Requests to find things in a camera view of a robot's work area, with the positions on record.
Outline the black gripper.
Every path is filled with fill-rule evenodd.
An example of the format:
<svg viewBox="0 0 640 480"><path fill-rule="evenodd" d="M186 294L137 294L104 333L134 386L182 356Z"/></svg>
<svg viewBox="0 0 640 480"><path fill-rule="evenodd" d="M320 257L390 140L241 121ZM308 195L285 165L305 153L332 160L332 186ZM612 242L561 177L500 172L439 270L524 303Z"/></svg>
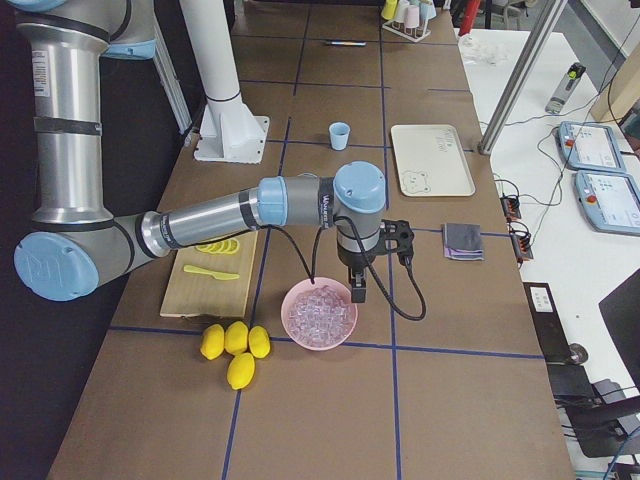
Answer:
<svg viewBox="0 0 640 480"><path fill-rule="evenodd" d="M399 263L412 269L414 232L405 220L380 221L375 233L362 235L351 218L336 218L338 256L349 269L352 303L365 303L365 270L378 256L396 254Z"/></svg>

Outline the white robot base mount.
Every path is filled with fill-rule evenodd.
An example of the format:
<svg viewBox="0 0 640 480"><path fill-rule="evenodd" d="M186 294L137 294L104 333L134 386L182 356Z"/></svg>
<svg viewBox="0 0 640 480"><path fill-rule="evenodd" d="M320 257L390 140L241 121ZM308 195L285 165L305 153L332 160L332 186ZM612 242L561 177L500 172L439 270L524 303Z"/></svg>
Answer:
<svg viewBox="0 0 640 480"><path fill-rule="evenodd" d="M253 115L243 101L224 4L191 0L180 6L206 97L195 158L260 163L270 120Z"/></svg>

